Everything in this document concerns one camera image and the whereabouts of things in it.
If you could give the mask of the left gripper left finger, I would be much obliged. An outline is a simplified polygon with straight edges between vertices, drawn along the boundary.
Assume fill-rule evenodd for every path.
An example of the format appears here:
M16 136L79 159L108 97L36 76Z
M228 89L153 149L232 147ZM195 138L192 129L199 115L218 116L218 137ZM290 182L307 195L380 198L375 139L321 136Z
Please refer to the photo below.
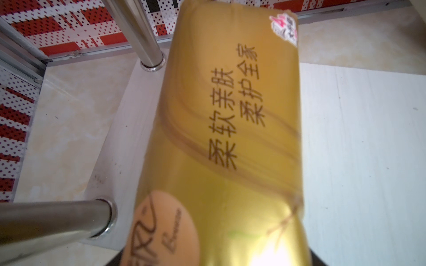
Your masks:
M111 261L109 261L105 266L120 266L122 260L122 254L117 254Z

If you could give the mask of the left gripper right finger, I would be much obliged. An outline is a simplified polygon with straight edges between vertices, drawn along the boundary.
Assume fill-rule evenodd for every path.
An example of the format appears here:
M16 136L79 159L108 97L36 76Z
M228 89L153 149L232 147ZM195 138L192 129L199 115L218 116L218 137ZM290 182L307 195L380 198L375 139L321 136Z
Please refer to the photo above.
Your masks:
M313 250L310 250L310 252L313 266L327 266L327 264Z

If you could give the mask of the gold tissue pack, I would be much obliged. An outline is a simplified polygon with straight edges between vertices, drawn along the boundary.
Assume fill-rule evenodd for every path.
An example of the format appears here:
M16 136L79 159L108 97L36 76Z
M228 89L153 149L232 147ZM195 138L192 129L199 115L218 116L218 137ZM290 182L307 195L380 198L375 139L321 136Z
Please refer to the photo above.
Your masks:
M298 21L184 1L122 266L309 266Z

